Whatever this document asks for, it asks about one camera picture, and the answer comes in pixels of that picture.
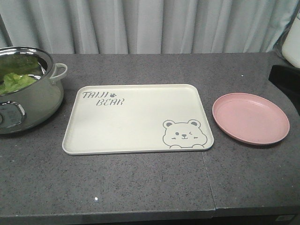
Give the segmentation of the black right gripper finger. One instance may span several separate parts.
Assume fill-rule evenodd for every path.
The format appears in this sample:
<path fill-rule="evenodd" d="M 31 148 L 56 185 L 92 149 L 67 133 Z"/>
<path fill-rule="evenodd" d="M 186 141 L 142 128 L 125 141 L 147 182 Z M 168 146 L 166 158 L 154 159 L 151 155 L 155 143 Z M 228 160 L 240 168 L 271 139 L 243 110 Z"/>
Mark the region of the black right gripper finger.
<path fill-rule="evenodd" d="M 290 99 L 300 114 L 300 69 L 273 65 L 269 74 L 269 81 Z"/>

